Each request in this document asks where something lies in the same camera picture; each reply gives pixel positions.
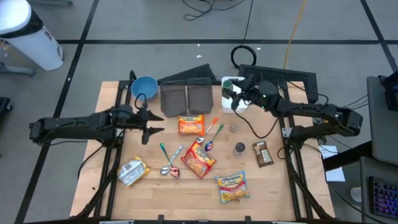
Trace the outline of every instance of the red packaging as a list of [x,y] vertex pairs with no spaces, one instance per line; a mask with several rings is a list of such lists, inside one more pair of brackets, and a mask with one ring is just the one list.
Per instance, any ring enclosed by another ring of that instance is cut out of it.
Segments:
[[213,164],[217,162],[200,147],[197,141],[188,149],[185,156],[181,157],[181,160],[201,179],[210,171]]

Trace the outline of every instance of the gray floor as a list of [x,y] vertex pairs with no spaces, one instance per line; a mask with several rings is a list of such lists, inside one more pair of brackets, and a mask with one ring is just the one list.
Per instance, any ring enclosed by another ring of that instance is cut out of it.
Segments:
[[[202,2],[187,0],[201,7]],[[31,1],[48,30],[58,40],[79,40],[94,0],[75,0],[73,6],[42,4]],[[367,0],[386,40],[398,39],[395,0]],[[230,6],[217,1],[217,7]],[[250,1],[229,11],[213,11],[196,21],[185,21],[185,13],[195,12],[177,0],[99,0],[87,39],[157,40],[157,39],[241,39],[247,22]],[[254,0],[248,39],[289,39],[300,1]],[[295,39],[377,40],[360,1],[308,0]],[[83,116],[94,111],[102,81],[125,80],[130,69],[137,76],[162,78],[182,70],[209,63],[221,78],[236,75],[229,54],[236,44],[86,44],[78,61],[62,116]],[[257,64],[282,68],[286,45],[252,44],[257,49]],[[0,222],[14,222],[40,147],[29,139],[28,124],[52,116],[77,44],[63,44],[65,63],[45,72],[29,59],[12,50],[0,60],[8,65],[37,69],[34,78],[0,75],[0,96],[10,97],[14,110],[0,129]],[[388,46],[398,58],[398,46]],[[251,63],[251,56],[239,52],[236,60]],[[320,93],[336,105],[345,105],[366,94],[366,77],[390,75],[391,67],[382,47],[376,45],[293,45],[288,69],[315,72]],[[358,137],[337,139],[349,146],[370,140],[367,107],[358,110],[364,116]],[[346,147],[336,144],[338,150]],[[42,175],[27,213],[26,222],[67,218],[76,187],[77,168],[83,158],[85,143],[51,147]],[[348,190],[359,185],[359,164],[344,167],[345,183],[331,183],[345,198]],[[361,216],[334,193],[336,216],[342,220],[361,221]]]

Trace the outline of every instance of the computer monitor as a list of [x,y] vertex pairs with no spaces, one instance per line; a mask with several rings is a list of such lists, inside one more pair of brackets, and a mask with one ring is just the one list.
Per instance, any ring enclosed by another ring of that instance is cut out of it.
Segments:
[[388,109],[398,111],[398,71],[386,78],[381,78],[381,84],[386,89]]

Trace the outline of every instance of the wooden tabletop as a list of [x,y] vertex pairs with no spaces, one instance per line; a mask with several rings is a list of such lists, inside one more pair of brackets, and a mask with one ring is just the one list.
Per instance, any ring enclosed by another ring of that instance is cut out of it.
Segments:
[[[118,82],[103,82],[96,111],[102,111],[114,105],[117,88]],[[289,85],[289,95],[293,102],[307,102],[305,92],[292,85]],[[210,151],[210,155],[217,160],[212,170],[201,180],[178,158],[173,165],[180,168],[179,179],[174,179],[171,175],[159,174],[159,169],[167,164],[159,143],[165,144],[169,156],[172,156],[182,144],[184,149],[179,154],[180,157],[185,155],[197,136],[177,134],[178,120],[166,118],[162,114],[160,94],[158,94],[149,102],[149,109],[165,120],[151,121],[148,125],[165,128],[165,130],[151,136],[147,145],[141,144],[140,131],[126,130],[121,157],[121,164],[125,164],[134,156],[139,156],[151,171],[130,188],[123,185],[121,181],[117,182],[112,219],[156,220],[158,215],[165,215],[166,220],[244,220],[244,216],[249,215],[255,221],[295,220],[286,163],[277,157],[277,151],[282,147],[279,123],[265,138],[274,164],[258,168],[252,144],[263,139],[256,138],[249,126],[235,114],[222,112],[220,86],[213,86],[213,96],[213,111],[205,115],[205,127],[210,125],[215,116],[218,116],[220,120],[210,130],[206,141],[210,140],[221,124],[224,124],[225,128],[215,139],[214,148]],[[242,115],[260,136],[268,133],[275,121],[270,113],[265,113],[257,106],[248,107]],[[296,125],[312,125],[311,118],[297,116],[294,119]],[[237,124],[238,131],[231,133],[228,130],[230,124]],[[233,156],[233,148],[237,142],[243,142],[246,145],[246,150],[241,157]],[[305,143],[318,148],[317,141],[314,139],[309,139]],[[99,146],[100,143],[89,141],[85,157]],[[334,216],[320,153],[308,146],[304,146],[301,153],[308,189],[325,211]],[[80,212],[98,188],[104,155],[103,149],[81,170],[71,215]],[[232,175],[241,170],[246,172],[251,198],[221,204],[214,177]],[[303,217],[306,217],[302,195],[299,188],[297,190],[301,213]],[[107,200],[108,191],[104,193],[102,214],[104,214]]]

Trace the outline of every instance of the black keyboard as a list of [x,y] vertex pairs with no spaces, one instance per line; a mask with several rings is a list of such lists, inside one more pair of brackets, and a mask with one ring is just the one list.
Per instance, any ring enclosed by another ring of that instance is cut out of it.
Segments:
[[398,220],[398,184],[370,177],[369,193],[372,214]]
[[304,83],[308,102],[315,103],[319,99],[317,74],[315,73],[260,67],[254,65],[239,66],[239,77],[246,78],[250,74],[254,74],[257,77],[257,84],[260,83],[261,80],[267,80],[273,84],[277,84],[278,81],[301,81]]

